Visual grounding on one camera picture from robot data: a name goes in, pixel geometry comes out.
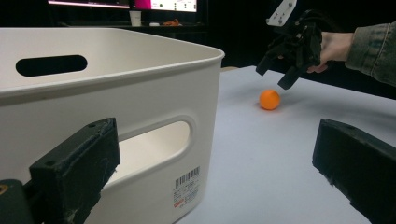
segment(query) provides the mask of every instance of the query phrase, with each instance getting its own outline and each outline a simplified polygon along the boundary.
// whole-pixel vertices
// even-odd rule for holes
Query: gray sleeve
[[[396,22],[357,28],[346,67],[396,86]]]

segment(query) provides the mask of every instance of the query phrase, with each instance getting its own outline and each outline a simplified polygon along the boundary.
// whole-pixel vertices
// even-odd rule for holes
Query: white cup
[[[142,12],[141,11],[129,11],[129,16],[131,17],[132,26],[142,25]]]

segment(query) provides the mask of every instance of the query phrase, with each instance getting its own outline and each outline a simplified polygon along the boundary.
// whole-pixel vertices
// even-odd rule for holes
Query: barcode
[[[175,181],[176,188],[180,187],[185,182],[189,181],[191,178],[193,178],[196,175],[198,175],[199,172],[200,172],[200,167],[198,166],[197,168],[195,168],[195,169],[189,171],[188,173],[186,173],[185,175],[183,175],[181,178],[177,179]]]

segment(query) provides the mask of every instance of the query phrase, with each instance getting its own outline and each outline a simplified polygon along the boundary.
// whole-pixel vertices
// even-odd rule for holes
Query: white plastic bin
[[[173,223],[201,201],[221,50],[110,28],[2,28],[0,40],[0,179],[27,182],[34,161],[114,117],[121,164],[87,223]],[[22,60],[68,55],[85,69],[18,72]]]

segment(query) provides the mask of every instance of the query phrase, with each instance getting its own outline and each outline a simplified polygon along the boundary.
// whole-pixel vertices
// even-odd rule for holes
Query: barcode sticker
[[[194,200],[199,189],[200,167],[189,171],[175,180],[174,207],[182,208]]]

